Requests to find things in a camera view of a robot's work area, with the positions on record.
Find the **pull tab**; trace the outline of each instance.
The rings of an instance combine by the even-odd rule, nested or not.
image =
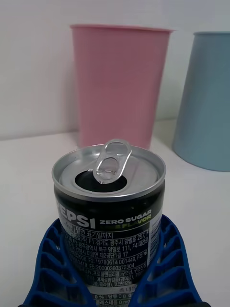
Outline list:
[[[132,148],[127,141],[114,139],[104,144],[92,171],[94,178],[101,184],[118,180],[131,153]]]

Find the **can opening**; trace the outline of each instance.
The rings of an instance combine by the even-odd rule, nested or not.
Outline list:
[[[100,184],[93,176],[91,170],[84,171],[75,177],[75,183],[82,189],[98,192],[98,193],[109,193],[116,192],[123,189],[127,184],[127,179],[121,176],[118,180],[108,183]]]

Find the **white wall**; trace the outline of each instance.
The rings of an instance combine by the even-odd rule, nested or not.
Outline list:
[[[158,118],[178,114],[194,31],[229,30],[229,0],[0,0],[0,138],[75,130],[69,24],[169,27]]]

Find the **white table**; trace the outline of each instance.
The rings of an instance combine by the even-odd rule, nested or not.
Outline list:
[[[170,148],[175,121],[157,122],[151,149],[166,163],[163,213],[179,228],[201,298],[230,306],[230,172],[188,164]],[[31,287],[39,244],[58,217],[51,168],[77,148],[65,133],[0,142],[0,305],[17,307]]]

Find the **can rim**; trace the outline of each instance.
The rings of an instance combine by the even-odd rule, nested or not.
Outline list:
[[[94,146],[88,146],[88,148],[96,148],[97,146],[101,146],[100,145],[94,145]],[[151,156],[154,155],[155,158],[158,159],[158,163],[161,164],[161,168],[163,169],[163,172],[160,174],[160,177],[157,181],[154,182],[154,184],[152,184],[151,186],[149,186],[148,188],[138,192],[138,193],[127,193],[127,194],[122,194],[122,195],[115,195],[114,192],[107,192],[107,193],[98,193],[98,192],[91,192],[85,189],[80,188],[79,190],[84,191],[85,193],[80,194],[77,192],[73,192],[71,189],[63,186],[62,184],[59,183],[59,181],[57,180],[56,176],[55,176],[55,169],[57,167],[57,165],[59,164],[59,162],[64,159],[65,157],[69,156],[70,154],[74,154],[78,151],[80,151],[81,149],[77,149],[74,150],[70,153],[65,154],[64,156],[60,157],[56,163],[54,164],[53,168],[52,168],[52,179],[54,181],[54,185],[57,189],[59,189],[60,191],[62,191],[64,194],[67,194],[73,198],[76,199],[80,199],[80,200],[84,200],[84,201],[92,201],[92,202],[118,202],[118,201],[127,201],[127,200],[132,200],[132,199],[136,199],[142,196],[145,196],[151,192],[153,192],[156,188],[158,188],[164,181],[165,175],[166,175],[166,165],[165,162],[161,159],[161,157],[159,157],[157,154],[151,152],[150,150],[147,149],[143,149],[137,146],[132,146],[132,148],[136,149],[136,150],[144,150],[147,154],[150,154]]]

